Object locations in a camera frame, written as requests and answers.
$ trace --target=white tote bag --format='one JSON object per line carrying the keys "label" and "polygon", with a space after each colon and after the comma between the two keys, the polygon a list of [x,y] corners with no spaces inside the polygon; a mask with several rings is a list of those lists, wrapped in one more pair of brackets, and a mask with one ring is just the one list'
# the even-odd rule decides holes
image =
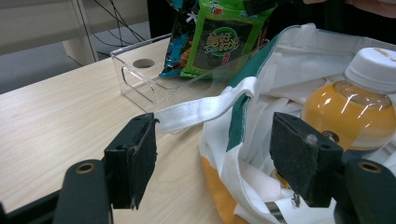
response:
{"label": "white tote bag", "polygon": [[[272,119],[274,112],[299,117],[309,93],[342,78],[354,55],[367,47],[396,50],[372,38],[321,31],[314,24],[292,26],[261,49],[221,95],[155,112],[162,133],[204,123],[197,144],[224,223],[334,223],[335,201],[329,208],[310,208],[303,200],[296,206],[294,192],[271,177]],[[392,140],[370,159],[396,174],[394,151]]]}

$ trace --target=chip bag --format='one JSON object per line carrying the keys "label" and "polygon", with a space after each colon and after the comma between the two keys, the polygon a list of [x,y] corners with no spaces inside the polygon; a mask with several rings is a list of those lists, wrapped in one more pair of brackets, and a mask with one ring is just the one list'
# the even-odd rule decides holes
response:
{"label": "chip bag", "polygon": [[178,77],[189,59],[199,5],[197,0],[167,1],[177,15],[160,77]]}
{"label": "chip bag", "polygon": [[199,6],[191,52],[182,77],[196,77],[251,52],[273,10],[249,16],[240,0],[200,0]]}

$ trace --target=gray floor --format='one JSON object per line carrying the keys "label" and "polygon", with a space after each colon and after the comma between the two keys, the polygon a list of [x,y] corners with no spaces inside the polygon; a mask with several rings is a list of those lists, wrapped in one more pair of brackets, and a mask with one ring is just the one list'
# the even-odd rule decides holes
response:
{"label": "gray floor", "polygon": [[[130,26],[130,28],[143,37],[143,39],[150,39],[148,22],[139,23]],[[125,47],[143,40],[140,37],[136,38],[136,35],[126,27],[120,28],[120,31],[122,40],[125,41],[122,44],[115,37],[120,37],[119,29],[95,34],[97,37],[93,37],[94,45],[96,50],[101,52],[98,53],[100,60],[108,58],[108,54],[114,49],[119,49],[122,46]],[[1,55],[0,94],[58,76],[80,67],[81,65],[79,63],[67,56],[62,42]]]}

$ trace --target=electrical wire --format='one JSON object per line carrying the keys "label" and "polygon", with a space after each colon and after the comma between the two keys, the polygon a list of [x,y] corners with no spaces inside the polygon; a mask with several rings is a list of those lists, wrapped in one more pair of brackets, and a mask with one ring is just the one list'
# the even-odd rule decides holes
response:
{"label": "electrical wire", "polygon": [[102,44],[110,46],[110,47],[117,47],[117,48],[122,48],[123,46],[120,45],[112,45],[112,44],[107,44],[105,41],[101,40],[96,34],[93,34],[97,40],[99,40]]}
{"label": "electrical wire", "polygon": [[[82,23],[84,24],[85,34],[86,34],[86,35],[89,35],[88,29],[87,29],[87,24],[85,23],[84,17],[82,16],[81,6],[79,5],[79,2],[78,2],[78,1],[77,1],[77,6],[78,6],[79,13],[80,13],[80,15],[81,15],[81,18],[82,18]],[[95,55],[94,55],[94,51],[93,51],[93,48],[92,48],[91,39],[90,39],[90,38],[88,38],[88,42],[90,42],[90,48],[91,48],[93,60],[96,61]]]}
{"label": "electrical wire", "polygon": [[107,57],[110,57],[111,55],[110,54],[108,54],[108,53],[104,53],[104,52],[101,52],[101,51],[96,51],[98,54],[103,54],[103,55],[105,55],[105,56],[107,56]]}
{"label": "electrical wire", "polygon": [[115,14],[120,16],[120,20],[118,19],[118,17],[115,17],[109,10],[107,10],[104,6],[102,6],[102,4],[100,4],[97,0],[93,0],[99,7],[101,7],[103,10],[105,10],[111,17],[113,17],[115,20],[117,20],[119,23],[121,23],[122,25],[125,26],[125,28],[127,28],[128,30],[131,31],[131,33],[134,35],[134,37],[139,40],[139,41],[144,41],[145,38],[143,38],[140,34],[138,34],[136,31],[134,31],[133,29],[131,29],[128,24],[125,22],[125,20],[123,19],[123,17],[120,15],[119,11],[117,10],[116,7],[114,7],[115,9]]}
{"label": "electrical wire", "polygon": [[123,40],[123,39],[120,39],[118,36],[116,36],[116,35],[114,35],[113,33],[111,33],[111,31],[108,31],[112,36],[114,36],[115,38],[117,38],[118,40],[120,40],[120,41],[122,41],[123,43],[125,43],[125,44],[129,44],[129,45],[132,45],[133,43],[130,43],[130,42],[128,42],[128,41],[125,41],[125,40]]}
{"label": "electrical wire", "polygon": [[121,45],[123,46],[123,43],[122,43],[122,35],[121,35],[121,29],[120,29],[120,20],[119,20],[119,17],[117,16],[116,6],[114,6],[113,0],[109,0],[109,1],[110,1],[111,5],[113,6],[114,15],[116,15],[116,20],[117,20],[117,26],[119,27],[119,35],[120,35],[120,38],[118,38],[118,39],[120,40],[120,43],[121,43]]}

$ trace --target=plastic bottle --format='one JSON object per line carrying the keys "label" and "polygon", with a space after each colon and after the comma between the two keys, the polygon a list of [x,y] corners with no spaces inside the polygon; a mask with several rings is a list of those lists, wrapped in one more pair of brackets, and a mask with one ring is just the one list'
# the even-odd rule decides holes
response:
{"label": "plastic bottle", "polygon": [[361,49],[344,78],[314,91],[301,119],[342,147],[348,161],[380,149],[395,134],[388,94],[396,92],[396,52]]}

